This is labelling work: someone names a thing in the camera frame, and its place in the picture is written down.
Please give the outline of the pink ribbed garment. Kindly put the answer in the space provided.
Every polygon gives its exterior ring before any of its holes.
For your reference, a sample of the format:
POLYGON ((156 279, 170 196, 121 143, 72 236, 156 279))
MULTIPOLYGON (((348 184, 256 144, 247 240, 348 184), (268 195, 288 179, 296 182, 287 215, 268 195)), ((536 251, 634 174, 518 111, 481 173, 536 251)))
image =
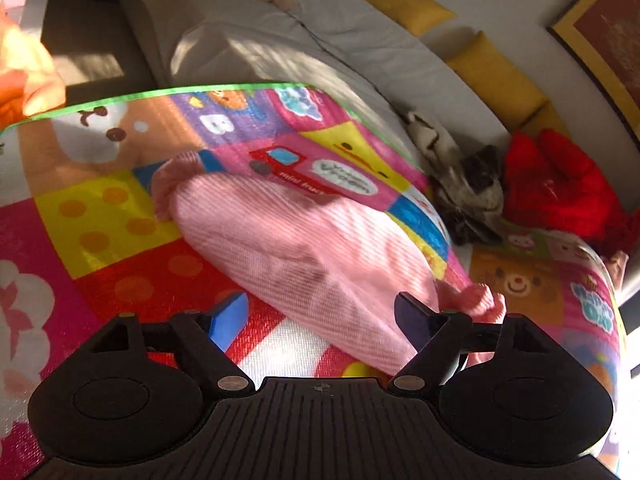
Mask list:
POLYGON ((480 323, 506 316, 484 284, 454 288, 386 212, 339 195, 312 195, 258 177, 208 171, 183 153, 155 171, 157 217, 178 226, 215 268, 359 361, 396 374, 415 355, 395 321, 408 292, 432 310, 480 323))

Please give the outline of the beige and grey crumpled clothes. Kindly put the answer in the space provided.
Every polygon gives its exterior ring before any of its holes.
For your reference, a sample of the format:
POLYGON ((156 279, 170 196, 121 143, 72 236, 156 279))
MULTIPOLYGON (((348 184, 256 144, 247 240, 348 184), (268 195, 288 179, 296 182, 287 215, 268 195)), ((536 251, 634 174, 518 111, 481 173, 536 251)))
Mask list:
POLYGON ((503 211, 498 148, 487 145, 465 155, 436 119, 410 110, 407 131, 431 167, 432 196, 457 245, 498 245, 503 211))

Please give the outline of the colourful cartoon play mat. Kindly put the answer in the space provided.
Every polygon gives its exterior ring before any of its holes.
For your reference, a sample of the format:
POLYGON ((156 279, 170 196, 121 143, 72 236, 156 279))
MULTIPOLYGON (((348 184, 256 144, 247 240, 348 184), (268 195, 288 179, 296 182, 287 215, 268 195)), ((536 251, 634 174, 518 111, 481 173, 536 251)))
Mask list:
POLYGON ((393 372, 393 294, 506 298, 619 401, 614 281, 580 238, 512 226, 457 246, 433 185, 326 92, 192 87, 25 118, 1 109, 1 474, 42 459, 35 388, 110 318, 162 322, 240 294, 216 344, 255 382, 393 372))

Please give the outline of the red plush cushion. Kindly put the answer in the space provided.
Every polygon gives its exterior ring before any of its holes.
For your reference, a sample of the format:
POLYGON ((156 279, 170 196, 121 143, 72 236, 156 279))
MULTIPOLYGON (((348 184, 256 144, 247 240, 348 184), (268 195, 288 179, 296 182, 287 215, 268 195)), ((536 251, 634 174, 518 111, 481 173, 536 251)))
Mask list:
POLYGON ((607 257, 639 243, 638 212, 627 212, 597 164, 552 129, 512 133, 502 185, 503 217, 517 226, 575 234, 607 257))

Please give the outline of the small pink cloth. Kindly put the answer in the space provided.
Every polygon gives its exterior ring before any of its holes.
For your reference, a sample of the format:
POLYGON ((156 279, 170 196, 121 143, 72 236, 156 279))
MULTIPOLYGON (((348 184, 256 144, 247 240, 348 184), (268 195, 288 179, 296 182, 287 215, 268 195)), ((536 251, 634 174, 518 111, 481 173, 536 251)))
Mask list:
POLYGON ((621 250, 603 259, 615 290, 621 290, 623 287, 628 260, 629 256, 621 250))

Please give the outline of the yellow pillow right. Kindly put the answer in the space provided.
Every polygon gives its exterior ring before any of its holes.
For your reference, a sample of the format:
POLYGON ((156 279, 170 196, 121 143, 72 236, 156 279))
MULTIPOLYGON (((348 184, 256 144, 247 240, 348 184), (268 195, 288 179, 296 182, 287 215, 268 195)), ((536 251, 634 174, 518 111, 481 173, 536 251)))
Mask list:
POLYGON ((518 127, 522 133, 528 136, 538 136, 544 130, 551 129, 567 139, 570 139, 570 130, 551 102, 544 104, 527 122, 518 127))

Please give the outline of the yellow pillow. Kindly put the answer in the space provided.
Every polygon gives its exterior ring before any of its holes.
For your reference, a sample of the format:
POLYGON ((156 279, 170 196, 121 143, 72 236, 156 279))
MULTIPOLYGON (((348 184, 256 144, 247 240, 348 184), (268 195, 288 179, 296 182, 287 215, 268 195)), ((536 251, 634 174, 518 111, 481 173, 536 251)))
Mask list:
POLYGON ((416 37, 424 36, 431 29, 457 16, 435 0, 366 1, 416 37))
POLYGON ((528 136, 538 136, 544 130, 551 129, 567 139, 570 139, 570 130, 551 102, 544 104, 527 122, 518 127, 522 133, 528 136))
POLYGON ((513 131, 532 118, 549 99, 514 63, 478 32, 446 64, 513 131))

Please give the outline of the yellow pillow middle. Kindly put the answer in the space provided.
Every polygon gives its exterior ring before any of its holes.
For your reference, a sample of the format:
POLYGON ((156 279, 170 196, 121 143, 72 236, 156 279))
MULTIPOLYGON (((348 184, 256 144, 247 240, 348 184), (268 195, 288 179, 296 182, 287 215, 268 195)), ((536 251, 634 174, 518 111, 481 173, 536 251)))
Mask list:
POLYGON ((514 63, 478 32, 446 64, 513 131, 532 118, 549 99, 514 63))

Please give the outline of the orange object at edge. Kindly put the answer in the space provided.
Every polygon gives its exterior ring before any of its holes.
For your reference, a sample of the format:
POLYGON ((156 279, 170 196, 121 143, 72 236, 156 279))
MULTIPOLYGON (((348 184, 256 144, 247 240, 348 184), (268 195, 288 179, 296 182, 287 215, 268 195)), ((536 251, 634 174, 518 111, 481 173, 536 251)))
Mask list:
POLYGON ((63 79, 43 44, 25 34, 6 15, 1 3, 0 55, 1 128, 62 107, 66 102, 63 79))

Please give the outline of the grey white sofa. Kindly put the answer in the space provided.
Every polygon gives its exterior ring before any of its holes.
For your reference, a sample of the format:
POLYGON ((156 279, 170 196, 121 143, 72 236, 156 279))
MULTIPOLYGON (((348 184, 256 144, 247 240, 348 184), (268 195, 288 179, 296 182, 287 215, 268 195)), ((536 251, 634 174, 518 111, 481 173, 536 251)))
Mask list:
POLYGON ((364 0, 120 0, 163 87, 299 82, 353 110, 412 162, 410 110, 436 119, 460 150, 506 148, 506 127, 422 42, 364 0))

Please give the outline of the yellow pillow left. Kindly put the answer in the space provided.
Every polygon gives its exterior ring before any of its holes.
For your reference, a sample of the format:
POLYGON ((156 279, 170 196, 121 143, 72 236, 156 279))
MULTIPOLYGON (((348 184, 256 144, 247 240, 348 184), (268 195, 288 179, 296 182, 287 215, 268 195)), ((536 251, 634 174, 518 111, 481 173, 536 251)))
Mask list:
POLYGON ((435 0, 366 1, 416 37, 424 36, 431 29, 457 16, 435 0))

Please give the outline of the yellow framed wall picture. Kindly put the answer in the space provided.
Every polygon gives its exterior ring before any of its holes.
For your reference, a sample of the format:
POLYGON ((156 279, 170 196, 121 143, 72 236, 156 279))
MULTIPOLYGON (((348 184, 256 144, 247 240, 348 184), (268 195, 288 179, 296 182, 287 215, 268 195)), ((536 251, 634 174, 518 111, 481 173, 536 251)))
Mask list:
POLYGON ((548 27, 639 141, 639 0, 574 0, 548 27))

